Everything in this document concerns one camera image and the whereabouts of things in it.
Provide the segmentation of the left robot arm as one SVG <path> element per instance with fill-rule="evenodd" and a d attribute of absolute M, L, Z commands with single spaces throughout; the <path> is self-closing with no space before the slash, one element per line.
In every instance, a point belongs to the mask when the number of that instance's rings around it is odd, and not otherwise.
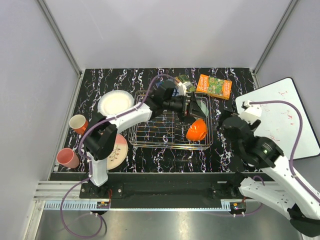
<path fill-rule="evenodd" d="M 207 113 L 197 102 L 195 92 L 173 95 L 175 84 L 166 80 L 156 90 L 147 90 L 142 101 L 122 112 L 92 118 L 80 146 L 89 164 L 90 192 L 97 198 L 108 193 L 107 161 L 113 152 L 116 137 L 134 125 L 152 120 L 164 111 L 174 112 L 182 123 L 193 124 L 205 120 Z"/>

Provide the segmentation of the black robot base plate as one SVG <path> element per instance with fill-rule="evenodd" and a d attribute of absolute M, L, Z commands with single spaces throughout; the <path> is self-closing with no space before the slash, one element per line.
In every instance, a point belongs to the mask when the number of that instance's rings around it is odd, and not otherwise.
<path fill-rule="evenodd" d="M 86 173 L 53 173 L 50 183 L 79 183 L 81 199 L 111 198 L 112 209 L 213 209 L 221 200 L 242 200 L 236 189 L 238 173 L 121 173 L 108 174 L 97 187 Z"/>

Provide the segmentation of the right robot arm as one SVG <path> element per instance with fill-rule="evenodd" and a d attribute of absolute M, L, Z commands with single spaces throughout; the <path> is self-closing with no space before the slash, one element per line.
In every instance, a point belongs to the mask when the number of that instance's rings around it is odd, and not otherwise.
<path fill-rule="evenodd" d="M 270 138 L 255 136 L 262 110 L 249 106 L 237 114 L 225 110 L 217 130 L 231 142 L 233 153 L 241 160 L 262 170 L 284 190 L 283 194 L 235 172 L 221 192 L 232 198 L 241 195 L 261 202 L 287 218 L 301 234 L 314 238 L 320 235 L 320 193 L 295 170 L 281 148 Z"/>

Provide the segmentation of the green ceramic bowl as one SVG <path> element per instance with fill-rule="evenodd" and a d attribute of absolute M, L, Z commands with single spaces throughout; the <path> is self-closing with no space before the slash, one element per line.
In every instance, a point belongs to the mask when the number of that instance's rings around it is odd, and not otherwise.
<path fill-rule="evenodd" d="M 197 103 L 199 104 L 202 112 L 204 113 L 205 117 L 207 118 L 208 115 L 209 115 L 209 110 L 207 108 L 206 103 L 204 101 L 202 101 L 202 100 L 197 100 Z"/>

